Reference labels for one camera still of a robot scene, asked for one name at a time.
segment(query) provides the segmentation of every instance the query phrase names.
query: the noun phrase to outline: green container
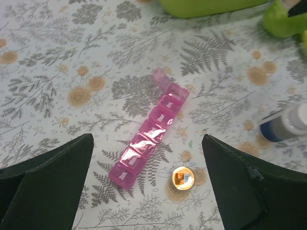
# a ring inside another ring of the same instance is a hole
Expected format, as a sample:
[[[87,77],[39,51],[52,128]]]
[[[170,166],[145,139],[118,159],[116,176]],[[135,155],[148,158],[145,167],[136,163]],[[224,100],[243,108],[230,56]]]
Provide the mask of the green container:
[[[194,18],[236,11],[268,0],[158,0],[165,10],[178,18]]]

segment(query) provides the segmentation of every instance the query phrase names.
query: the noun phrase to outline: table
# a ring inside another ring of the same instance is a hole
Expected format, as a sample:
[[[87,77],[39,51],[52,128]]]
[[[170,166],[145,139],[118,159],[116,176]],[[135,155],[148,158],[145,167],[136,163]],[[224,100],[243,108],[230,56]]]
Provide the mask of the table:
[[[0,167],[81,135],[95,138],[74,230],[222,230],[201,149],[209,133],[285,168],[307,172],[306,138],[273,145],[258,121],[307,98],[300,43],[261,26],[268,5],[176,19],[152,0],[5,0],[0,8]],[[190,96],[133,189],[110,167],[161,92],[161,67]],[[178,193],[172,170],[194,170]]]

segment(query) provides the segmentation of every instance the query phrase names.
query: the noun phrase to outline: pill organizer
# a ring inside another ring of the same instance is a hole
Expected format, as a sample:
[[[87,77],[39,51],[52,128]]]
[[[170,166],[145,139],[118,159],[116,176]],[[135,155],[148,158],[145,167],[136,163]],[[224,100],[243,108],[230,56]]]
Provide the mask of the pill organizer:
[[[129,146],[109,172],[109,178],[124,189],[130,189],[147,160],[154,154],[157,144],[186,101],[189,92],[171,82],[161,68],[157,68],[152,79],[164,92],[158,105],[149,113]]]

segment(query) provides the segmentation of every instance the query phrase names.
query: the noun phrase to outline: tablecloth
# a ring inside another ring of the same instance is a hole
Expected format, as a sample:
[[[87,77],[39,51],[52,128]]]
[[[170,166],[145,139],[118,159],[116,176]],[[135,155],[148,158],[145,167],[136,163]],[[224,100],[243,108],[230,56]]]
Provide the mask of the tablecloth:
[[[267,7],[186,20],[154,0],[1,1],[0,167],[92,133],[74,230],[224,229],[204,134],[307,172],[306,138],[271,144],[258,134],[260,119],[307,98],[305,53],[296,37],[263,30]],[[125,191],[107,173],[162,95],[157,67],[190,96]],[[169,178],[182,165],[196,181],[178,193]]]

